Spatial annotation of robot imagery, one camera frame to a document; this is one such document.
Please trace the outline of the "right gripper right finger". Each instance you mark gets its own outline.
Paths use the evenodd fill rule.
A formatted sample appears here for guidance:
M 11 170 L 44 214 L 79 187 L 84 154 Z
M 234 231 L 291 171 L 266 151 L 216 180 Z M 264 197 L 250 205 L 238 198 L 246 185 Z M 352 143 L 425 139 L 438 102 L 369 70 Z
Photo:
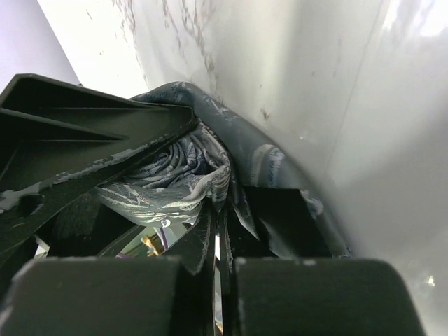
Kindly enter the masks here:
M 410 294 L 388 263 L 282 259 L 232 207 L 219 220 L 225 335 L 423 335 Z

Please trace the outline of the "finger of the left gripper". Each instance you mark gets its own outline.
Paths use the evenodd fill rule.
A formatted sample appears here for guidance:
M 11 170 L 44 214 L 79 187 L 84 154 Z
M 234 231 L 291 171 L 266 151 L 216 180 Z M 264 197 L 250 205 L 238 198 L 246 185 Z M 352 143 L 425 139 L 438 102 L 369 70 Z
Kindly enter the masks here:
M 196 203 L 180 205 L 175 188 L 97 188 L 65 206 L 36 232 L 48 256 L 96 256 L 117 249 L 117 240 L 140 226 L 161 231 L 193 222 Z
M 14 251 L 77 196 L 135 167 L 195 124 L 187 106 L 15 75 L 1 93 L 1 250 Z

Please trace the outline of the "blue grey floral tie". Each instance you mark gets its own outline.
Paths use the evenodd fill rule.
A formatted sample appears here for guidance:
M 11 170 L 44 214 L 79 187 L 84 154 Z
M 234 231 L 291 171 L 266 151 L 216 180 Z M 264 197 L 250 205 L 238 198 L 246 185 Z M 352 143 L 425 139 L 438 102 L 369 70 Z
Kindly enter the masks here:
M 295 189 L 330 254 L 351 257 L 333 217 L 303 173 L 257 127 L 187 82 L 162 85 L 136 100 L 188 106 L 198 124 L 121 181 L 98 187 L 104 205 L 137 225 L 166 228 L 192 222 L 204 200 L 211 200 L 216 209 L 230 202 L 243 226 L 253 232 L 245 187 Z

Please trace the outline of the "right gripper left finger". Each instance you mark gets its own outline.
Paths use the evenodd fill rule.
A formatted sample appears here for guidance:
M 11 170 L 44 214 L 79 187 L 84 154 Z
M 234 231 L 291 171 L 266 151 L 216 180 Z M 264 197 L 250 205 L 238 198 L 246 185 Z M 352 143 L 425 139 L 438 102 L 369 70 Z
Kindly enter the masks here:
M 214 210 L 150 258 L 47 258 L 14 277 L 2 335 L 212 335 Z

